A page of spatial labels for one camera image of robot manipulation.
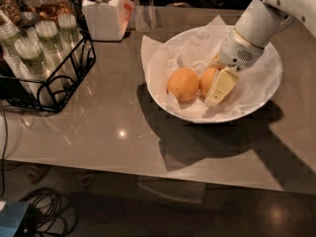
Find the dark floor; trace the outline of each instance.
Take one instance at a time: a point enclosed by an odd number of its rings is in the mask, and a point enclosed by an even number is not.
[[[58,217],[51,227],[49,221],[41,231],[70,231],[75,237],[316,236],[315,196],[207,185],[200,204],[174,202],[147,196],[139,190],[139,177],[124,174],[97,172],[87,188],[83,178],[91,176],[83,171],[52,167],[32,185],[30,167],[22,164],[5,171],[4,199],[17,201],[30,192],[36,197],[45,191],[47,204],[61,197],[63,204],[71,205],[62,213],[64,220]]]

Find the spice jar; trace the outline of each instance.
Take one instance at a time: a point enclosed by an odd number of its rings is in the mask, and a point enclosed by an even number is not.
[[[16,0],[0,0],[0,10],[12,21],[17,24],[21,20],[21,12]]]
[[[58,15],[74,14],[71,0],[24,0],[27,11],[38,13],[42,20],[51,20],[57,23]]]

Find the table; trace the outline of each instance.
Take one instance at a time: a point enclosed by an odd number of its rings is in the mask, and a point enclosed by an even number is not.
[[[97,62],[57,115],[6,106],[7,160],[316,194],[316,40],[295,22],[272,43],[281,85],[261,109],[220,124],[193,124],[158,108],[146,89],[143,35],[166,41],[240,11],[156,8],[163,30],[95,42]]]

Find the spice rack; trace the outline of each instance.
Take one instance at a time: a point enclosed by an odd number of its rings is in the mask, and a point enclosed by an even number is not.
[[[0,75],[0,92],[8,93],[5,97],[6,101],[15,107],[31,108],[55,113],[61,112],[96,62],[96,53],[89,33],[82,32],[81,34],[83,36],[82,39],[45,81],[16,78],[10,70],[8,70],[5,74]],[[79,65],[76,64],[78,53],[80,57]],[[69,61],[72,64],[72,69],[76,73],[76,80],[73,80],[61,72],[63,64]],[[52,87],[49,86],[56,80],[60,80],[61,82],[67,80],[70,82],[70,86],[61,91],[53,92],[51,91]],[[25,91],[21,85],[22,82],[37,84],[39,86],[37,95],[35,96]],[[48,96],[51,98],[52,105],[46,106],[40,102],[40,94],[43,91],[45,91],[46,94],[48,93]]]

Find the black wire rack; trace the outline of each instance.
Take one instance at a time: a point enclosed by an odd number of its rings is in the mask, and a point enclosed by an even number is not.
[[[0,92],[5,95],[6,101],[15,107],[61,112],[96,62],[96,53],[89,33],[82,32],[82,35],[82,39],[44,81],[17,78],[10,69],[5,74],[0,75]],[[71,63],[71,68],[77,77],[76,80],[63,72],[62,67],[66,62]],[[67,81],[68,86],[63,87],[63,90],[53,91],[52,85],[58,80],[62,84]],[[37,85],[37,93],[28,93],[22,86],[23,83]],[[49,105],[40,100],[41,94],[45,94],[45,97],[49,98]]]

